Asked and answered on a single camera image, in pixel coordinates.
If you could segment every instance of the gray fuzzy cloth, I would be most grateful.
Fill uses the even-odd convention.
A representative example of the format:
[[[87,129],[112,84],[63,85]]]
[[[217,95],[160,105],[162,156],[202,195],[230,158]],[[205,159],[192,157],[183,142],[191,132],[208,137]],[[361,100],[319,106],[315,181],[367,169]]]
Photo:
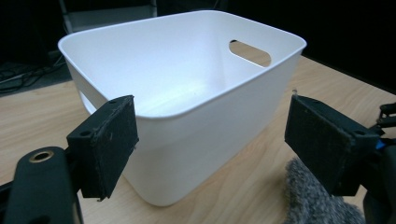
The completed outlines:
[[[364,224],[361,210],[329,195],[303,162],[292,159],[286,166],[288,214],[283,224]]]

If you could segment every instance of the table surface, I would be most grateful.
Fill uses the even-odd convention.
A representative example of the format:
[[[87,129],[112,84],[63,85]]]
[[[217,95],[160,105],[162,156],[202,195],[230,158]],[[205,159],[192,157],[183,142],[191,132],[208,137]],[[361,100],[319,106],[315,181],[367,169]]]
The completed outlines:
[[[83,199],[85,223],[282,223],[287,213],[285,165],[296,155],[284,142],[292,90],[315,98],[365,127],[396,97],[301,57],[271,123],[244,149],[181,201],[157,207],[122,176],[110,199]],[[0,185],[13,179],[26,153],[56,146],[89,114],[73,81],[0,98]],[[388,130],[394,137],[396,132]],[[362,209],[365,189],[346,201]]]

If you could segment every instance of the storage bin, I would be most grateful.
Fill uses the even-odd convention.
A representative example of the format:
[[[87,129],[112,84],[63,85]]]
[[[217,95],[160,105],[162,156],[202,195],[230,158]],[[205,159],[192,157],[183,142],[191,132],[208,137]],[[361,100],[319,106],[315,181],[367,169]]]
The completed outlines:
[[[238,40],[267,52],[257,65]],[[139,142],[123,172],[159,206],[177,202],[271,120],[305,41],[226,12],[132,21],[62,38],[59,49],[90,113],[132,94]]]

